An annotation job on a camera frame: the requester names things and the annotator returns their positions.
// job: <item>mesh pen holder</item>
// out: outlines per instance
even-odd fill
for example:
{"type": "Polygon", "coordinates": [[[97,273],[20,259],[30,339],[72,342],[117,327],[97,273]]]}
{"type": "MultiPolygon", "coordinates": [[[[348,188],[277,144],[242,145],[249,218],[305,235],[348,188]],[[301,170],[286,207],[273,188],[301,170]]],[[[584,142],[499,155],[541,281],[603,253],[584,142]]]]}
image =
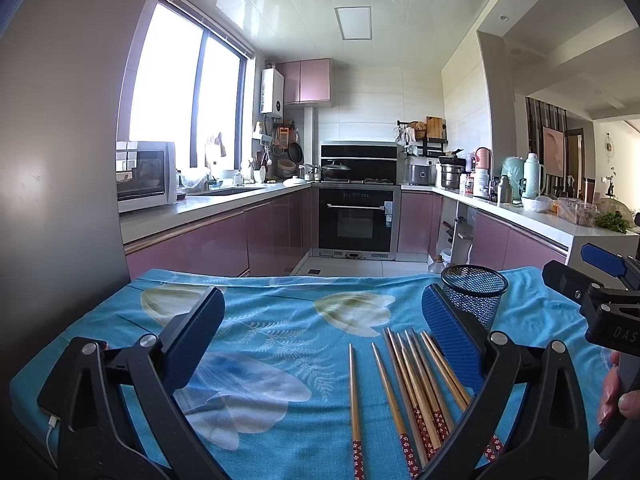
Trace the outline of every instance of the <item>mesh pen holder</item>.
{"type": "Polygon", "coordinates": [[[440,277],[451,302],[476,316],[487,331],[491,330],[500,298],[509,286],[506,278],[500,272],[475,265],[447,267],[440,277]]]}

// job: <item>tile floor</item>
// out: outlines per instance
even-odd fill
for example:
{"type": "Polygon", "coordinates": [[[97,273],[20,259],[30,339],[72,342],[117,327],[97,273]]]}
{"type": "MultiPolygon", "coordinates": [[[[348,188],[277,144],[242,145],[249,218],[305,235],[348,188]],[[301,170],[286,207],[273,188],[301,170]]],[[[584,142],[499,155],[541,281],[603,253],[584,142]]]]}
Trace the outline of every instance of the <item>tile floor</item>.
{"type": "Polygon", "coordinates": [[[380,262],[310,256],[300,267],[297,276],[387,278],[426,274],[428,266],[426,262],[380,262]],[[319,270],[320,272],[310,272],[310,270],[319,270]]]}

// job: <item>recessed light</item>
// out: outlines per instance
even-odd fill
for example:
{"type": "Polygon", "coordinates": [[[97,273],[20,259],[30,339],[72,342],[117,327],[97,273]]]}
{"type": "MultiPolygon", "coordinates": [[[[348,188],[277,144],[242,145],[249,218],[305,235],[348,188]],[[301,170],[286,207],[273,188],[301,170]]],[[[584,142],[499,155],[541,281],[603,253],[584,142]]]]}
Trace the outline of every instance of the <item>recessed light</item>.
{"type": "Polygon", "coordinates": [[[343,40],[370,40],[371,7],[335,7],[343,40]]]}

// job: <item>white microwave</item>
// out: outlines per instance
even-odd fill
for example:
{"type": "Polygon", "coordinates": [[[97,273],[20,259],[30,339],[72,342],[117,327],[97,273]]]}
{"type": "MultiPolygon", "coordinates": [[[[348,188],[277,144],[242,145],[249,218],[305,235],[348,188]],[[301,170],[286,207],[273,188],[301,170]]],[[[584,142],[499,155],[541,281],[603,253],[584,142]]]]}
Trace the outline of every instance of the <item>white microwave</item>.
{"type": "Polygon", "coordinates": [[[116,187],[120,213],[176,202],[174,143],[116,142],[116,187]]]}

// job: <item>human hand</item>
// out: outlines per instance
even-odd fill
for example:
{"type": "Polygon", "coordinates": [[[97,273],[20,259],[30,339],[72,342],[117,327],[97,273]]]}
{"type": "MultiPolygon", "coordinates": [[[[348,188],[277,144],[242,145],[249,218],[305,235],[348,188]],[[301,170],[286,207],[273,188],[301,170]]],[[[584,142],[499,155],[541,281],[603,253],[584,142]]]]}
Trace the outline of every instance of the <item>human hand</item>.
{"type": "MultiPolygon", "coordinates": [[[[618,365],[620,352],[613,352],[610,357],[613,368],[602,383],[602,398],[598,409],[598,425],[602,426],[616,412],[616,397],[620,390],[618,365]]],[[[640,418],[640,390],[629,392],[620,397],[618,409],[626,418],[640,418]]]]}

